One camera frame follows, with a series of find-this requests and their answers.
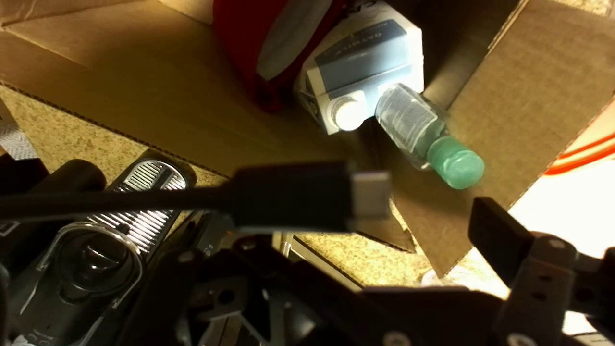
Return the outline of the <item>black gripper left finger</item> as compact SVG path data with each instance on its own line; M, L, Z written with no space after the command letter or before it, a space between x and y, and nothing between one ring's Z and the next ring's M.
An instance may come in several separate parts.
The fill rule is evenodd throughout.
M197 346L237 317L262 346L412 346L412 332L368 294L272 248L174 251L147 276L114 346Z

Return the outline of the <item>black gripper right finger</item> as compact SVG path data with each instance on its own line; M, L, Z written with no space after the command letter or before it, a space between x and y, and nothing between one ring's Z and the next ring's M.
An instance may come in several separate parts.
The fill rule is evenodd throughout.
M560 236L527 230L487 196L474 200L470 240L510 288L493 328L497 346L583 346L585 332L564 332L568 311L615 342L615 248L587 255Z

